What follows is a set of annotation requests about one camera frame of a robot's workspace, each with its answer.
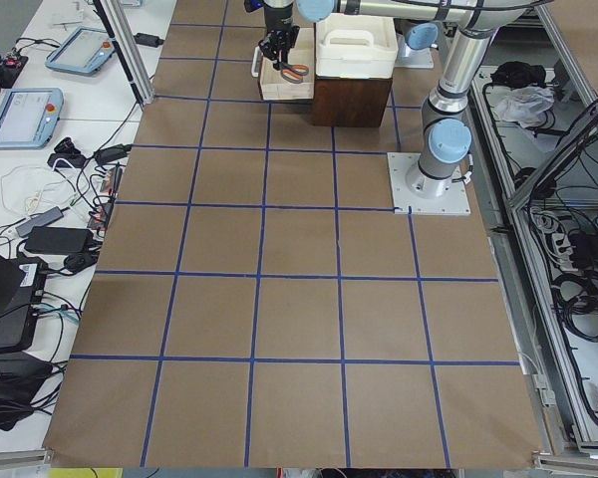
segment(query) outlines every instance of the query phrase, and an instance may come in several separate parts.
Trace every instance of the grid square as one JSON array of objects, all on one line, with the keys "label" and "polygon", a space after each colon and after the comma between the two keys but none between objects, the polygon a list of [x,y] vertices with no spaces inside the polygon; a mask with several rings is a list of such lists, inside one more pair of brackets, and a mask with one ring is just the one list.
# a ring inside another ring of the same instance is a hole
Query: grid square
[{"label": "grid square", "polygon": [[417,252],[423,277],[495,279],[489,242],[480,215],[415,216]]},{"label": "grid square", "polygon": [[392,212],[341,211],[339,227],[343,275],[416,276],[405,217]]},{"label": "grid square", "polygon": [[124,171],[118,199],[187,203],[196,156],[196,149],[136,147]]},{"label": "grid square", "polygon": [[337,154],[339,206],[392,209],[388,159],[384,154]]},{"label": "grid square", "polygon": [[[241,2],[240,7],[243,10],[243,2]],[[247,60],[248,66],[250,66],[254,49],[257,47],[259,41],[266,36],[266,30],[259,15],[260,12],[257,12],[249,17],[244,17],[253,19],[259,28],[230,27],[224,29],[223,36],[221,37],[221,45],[219,46],[218,58],[220,60]],[[244,77],[244,80],[254,90],[257,90],[256,81],[251,76]]]},{"label": "grid square", "polygon": [[274,149],[332,150],[332,129],[313,126],[310,106],[275,104],[270,125]]},{"label": "grid square", "polygon": [[397,130],[391,108],[387,108],[379,127],[335,127],[337,151],[398,151]]},{"label": "grid square", "polygon": [[421,110],[397,109],[401,152],[423,151],[423,119]]},{"label": "grid square", "polygon": [[68,370],[44,439],[54,465],[139,467],[157,362],[72,358]]},{"label": "grid square", "polygon": [[264,151],[205,149],[193,193],[196,204],[261,204]]},{"label": "grid square", "polygon": [[424,291],[435,359],[518,360],[497,283],[427,282]]},{"label": "grid square", "polygon": [[261,210],[192,208],[181,270],[254,274],[259,258]]},{"label": "grid square", "polygon": [[347,365],[356,468],[446,468],[427,365]]},{"label": "grid square", "polygon": [[[261,101],[257,82],[250,75],[250,63],[217,62],[215,79],[212,85],[212,97],[215,100]],[[235,78],[245,78],[248,81],[235,82]]]},{"label": "grid square", "polygon": [[172,281],[173,276],[97,274],[73,353],[158,356]]},{"label": "grid square", "polygon": [[341,367],[255,366],[249,466],[345,466]]},{"label": "grid square", "polygon": [[263,272],[282,275],[337,274],[334,213],[268,209]]},{"label": "grid square", "polygon": [[118,204],[98,268],[174,271],[185,214],[185,207]]},{"label": "grid square", "polygon": [[156,98],[145,107],[135,144],[199,146],[206,101]]},{"label": "grid square", "polygon": [[257,320],[257,356],[338,359],[337,281],[263,279]]},{"label": "grid square", "polygon": [[243,466],[247,395],[247,363],[166,362],[147,466]]},{"label": "grid square", "polygon": [[206,147],[266,147],[268,105],[212,102],[203,145]]},{"label": "grid square", "polygon": [[531,467],[542,446],[519,366],[438,366],[437,380],[453,468]]},{"label": "grid square", "polygon": [[344,281],[347,359],[427,360],[416,282]]},{"label": "grid square", "polygon": [[259,27],[260,32],[263,30],[263,24],[261,23],[261,12],[247,13],[243,8],[242,0],[228,0],[228,10],[226,12],[226,20],[224,23],[231,26],[244,25],[250,27]]},{"label": "grid square", "polygon": [[170,356],[250,357],[255,280],[180,277],[168,328]]},{"label": "grid square", "polygon": [[217,0],[177,0],[170,23],[221,25],[223,11]]},{"label": "grid square", "polygon": [[214,59],[220,33],[219,27],[170,25],[161,58]]},{"label": "grid square", "polygon": [[153,84],[158,95],[208,98],[212,60],[161,60]]},{"label": "grid square", "polygon": [[266,203],[334,206],[330,153],[270,152]]},{"label": "grid square", "polygon": [[392,91],[397,107],[420,108],[443,74],[439,52],[432,51],[435,67],[431,70],[395,68]]}]

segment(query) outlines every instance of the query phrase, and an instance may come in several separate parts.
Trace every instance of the brown paper surface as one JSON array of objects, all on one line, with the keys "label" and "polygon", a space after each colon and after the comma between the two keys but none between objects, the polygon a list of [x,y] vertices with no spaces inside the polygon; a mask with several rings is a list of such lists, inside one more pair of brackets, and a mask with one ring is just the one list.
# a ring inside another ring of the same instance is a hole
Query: brown paper surface
[{"label": "brown paper surface", "polygon": [[474,198],[465,218],[391,210],[385,153],[420,150],[438,72],[398,71],[379,128],[315,127],[309,105],[257,100],[241,67],[261,19],[225,6],[176,7],[154,81],[177,98],[143,115],[55,465],[527,465],[539,439]]}]

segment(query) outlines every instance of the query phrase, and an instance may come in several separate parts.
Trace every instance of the table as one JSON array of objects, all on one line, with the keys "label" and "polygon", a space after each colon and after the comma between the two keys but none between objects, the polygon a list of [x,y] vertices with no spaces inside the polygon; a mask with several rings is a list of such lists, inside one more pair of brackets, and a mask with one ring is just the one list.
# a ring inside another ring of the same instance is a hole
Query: table
[{"label": "table", "polygon": [[[163,38],[176,0],[148,0],[145,3],[146,5],[142,8],[125,10],[133,31],[152,33]],[[81,4],[87,10],[84,25],[101,25],[90,7],[84,1],[81,1]],[[73,5],[74,3],[63,0],[44,0],[22,36],[31,38],[52,37],[58,41],[64,40],[73,31],[74,27],[67,27],[66,30],[63,27],[53,27],[50,24],[50,18],[53,13],[69,7],[72,8]],[[154,73],[161,48],[140,47],[140,50],[149,73]],[[85,155],[89,155],[112,134],[135,103],[126,76],[115,56],[93,76],[80,77],[47,69],[44,66],[44,61],[49,54],[48,49],[32,47],[24,50],[23,54],[29,56],[29,63],[23,70],[15,87],[60,88],[64,92],[65,105],[53,137],[45,147],[35,150],[0,150],[0,178],[19,166],[46,166],[47,158],[53,152],[53,147],[66,136],[71,137],[76,147]],[[142,111],[136,108],[134,114],[121,128],[111,144],[133,143],[141,116]],[[93,172],[92,165],[89,166],[88,172]],[[36,171],[31,170],[31,174],[35,176]],[[26,189],[22,191],[10,189],[7,191],[7,196],[16,197],[18,194],[24,194],[25,192]],[[81,213],[80,215],[68,211],[65,213],[65,217],[58,221],[56,225],[84,227],[86,225],[87,208],[84,205],[78,205],[76,209]],[[14,222],[17,219],[18,217],[3,208],[0,199],[0,224]],[[7,250],[6,248],[0,248],[0,252],[6,254]],[[63,259],[62,256],[42,257],[49,262],[51,267],[60,267],[60,262]],[[45,290],[61,295],[72,303],[78,304],[92,277],[93,268],[72,278],[50,277],[47,280]],[[76,330],[76,325],[65,321],[64,334],[56,360],[66,359],[69,356]],[[59,333],[60,323],[57,319],[39,320],[34,343],[26,352],[39,359],[48,359],[56,347]],[[47,380],[41,393],[44,393],[44,390],[52,389],[55,384],[54,379]],[[14,430],[10,432],[0,430],[0,453],[40,449],[48,425],[48,416],[35,413],[18,422]]]}]

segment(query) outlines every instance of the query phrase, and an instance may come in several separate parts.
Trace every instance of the orange-handled scissors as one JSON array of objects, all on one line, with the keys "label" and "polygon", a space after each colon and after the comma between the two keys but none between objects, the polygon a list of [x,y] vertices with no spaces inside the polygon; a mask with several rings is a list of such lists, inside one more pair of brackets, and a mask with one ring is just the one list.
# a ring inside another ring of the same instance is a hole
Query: orange-handled scissors
[{"label": "orange-handled scissors", "polygon": [[299,85],[303,83],[304,77],[308,76],[309,69],[305,65],[290,65],[288,63],[279,62],[279,72],[281,78],[286,82]]}]

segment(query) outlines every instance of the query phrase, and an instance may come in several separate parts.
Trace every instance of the white basket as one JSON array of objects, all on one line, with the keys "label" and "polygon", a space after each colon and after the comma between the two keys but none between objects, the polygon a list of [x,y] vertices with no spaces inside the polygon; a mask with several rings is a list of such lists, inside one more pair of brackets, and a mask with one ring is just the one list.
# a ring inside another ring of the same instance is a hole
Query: white basket
[{"label": "white basket", "polygon": [[390,78],[399,47],[392,18],[333,13],[316,25],[320,77]]},{"label": "white basket", "polygon": [[309,74],[304,78],[303,83],[296,85],[288,83],[281,74],[272,68],[272,62],[266,58],[262,59],[261,71],[255,72],[255,63],[259,56],[258,48],[255,48],[253,58],[254,77],[259,77],[259,89],[262,100],[309,100],[314,96],[314,31],[312,28],[299,30],[295,48],[290,50],[288,62],[292,65],[301,64],[309,69]]}]

